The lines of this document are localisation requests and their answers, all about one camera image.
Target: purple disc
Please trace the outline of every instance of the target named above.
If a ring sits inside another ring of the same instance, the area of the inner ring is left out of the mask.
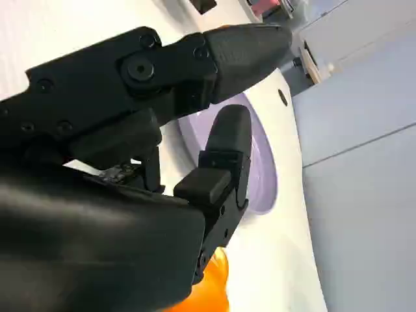
[[[179,120],[185,144],[195,164],[199,152],[205,148],[209,131],[220,109],[225,105],[240,104],[248,107],[252,117],[252,165],[248,179],[249,210],[263,214],[273,208],[278,195],[278,177],[272,150],[261,122],[244,94],[239,94],[209,109]]]

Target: gray wall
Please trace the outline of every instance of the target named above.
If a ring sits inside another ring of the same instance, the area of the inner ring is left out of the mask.
[[[294,97],[329,312],[415,311],[416,27]]]

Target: orange object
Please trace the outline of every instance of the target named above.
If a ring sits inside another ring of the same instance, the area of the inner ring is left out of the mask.
[[[190,296],[164,312],[229,312],[227,280],[227,256],[222,248],[217,248],[203,271],[202,281],[192,287]]]

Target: white cabinet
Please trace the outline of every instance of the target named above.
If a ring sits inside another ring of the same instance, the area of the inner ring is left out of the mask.
[[[347,0],[300,30],[296,47],[312,78],[321,82],[390,42],[415,20],[413,0]]]

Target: white table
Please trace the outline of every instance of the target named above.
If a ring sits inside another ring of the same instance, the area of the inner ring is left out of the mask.
[[[163,43],[170,44],[194,31],[249,23],[252,16],[241,1],[218,0],[215,9],[200,16],[187,0],[2,0],[0,99],[27,87],[26,69],[141,25],[153,27]],[[288,99],[288,107],[278,89]],[[309,236],[289,87],[276,71],[246,95],[268,134],[279,195],[271,213],[245,216],[228,246],[231,311],[325,311]],[[162,183],[169,194],[192,163],[179,160],[186,153],[175,123],[167,125],[163,135]]]

